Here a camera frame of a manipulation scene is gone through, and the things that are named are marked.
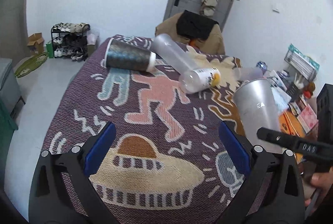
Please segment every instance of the blue gripper pad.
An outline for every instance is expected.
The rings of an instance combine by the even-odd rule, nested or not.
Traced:
[[[244,174],[247,178],[251,172],[250,156],[235,135],[237,134],[231,130],[225,122],[221,122],[219,127],[220,140],[227,150],[237,171],[240,174]]]
[[[83,170],[85,176],[89,177],[97,173],[99,166],[102,164],[104,157],[116,138],[116,132],[115,125],[110,123],[98,137],[97,141],[86,155]]]

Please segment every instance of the green rug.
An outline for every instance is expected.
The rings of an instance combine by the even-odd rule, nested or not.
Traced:
[[[26,76],[27,74],[36,70],[44,62],[46,62],[47,57],[48,57],[47,52],[44,52],[40,55],[34,55],[32,58],[29,58],[27,61],[25,61],[19,68],[17,68],[17,70],[15,71],[15,76],[17,78]]]

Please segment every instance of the silver canister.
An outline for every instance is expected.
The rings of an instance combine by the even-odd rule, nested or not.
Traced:
[[[267,79],[257,79],[244,84],[235,91],[234,103],[249,142],[253,146],[262,146],[267,152],[282,153],[280,146],[257,138],[257,131],[261,127],[280,131],[278,110],[270,82]]]

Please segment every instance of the patterned blanket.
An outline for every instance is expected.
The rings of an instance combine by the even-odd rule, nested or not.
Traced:
[[[152,40],[114,36],[149,49]],[[65,92],[43,149],[67,152],[112,121],[117,138],[97,174],[98,194],[121,223],[213,223],[241,186],[218,136],[221,120],[244,134],[233,92],[239,59],[200,54],[181,45],[200,66],[221,71],[221,88],[185,95],[179,74],[162,59],[154,74],[101,66],[109,39],[86,61]],[[82,206],[64,175],[77,211]]]

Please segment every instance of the empty bottle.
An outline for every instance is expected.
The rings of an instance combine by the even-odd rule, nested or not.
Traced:
[[[233,69],[236,80],[239,81],[253,81],[263,77],[262,70],[258,67],[255,68],[235,68]]]
[[[180,75],[179,85],[184,93],[192,94],[218,86],[220,80],[221,74],[216,68],[196,69]]]
[[[195,61],[168,34],[156,36],[151,51],[158,54],[180,74],[198,68]]]

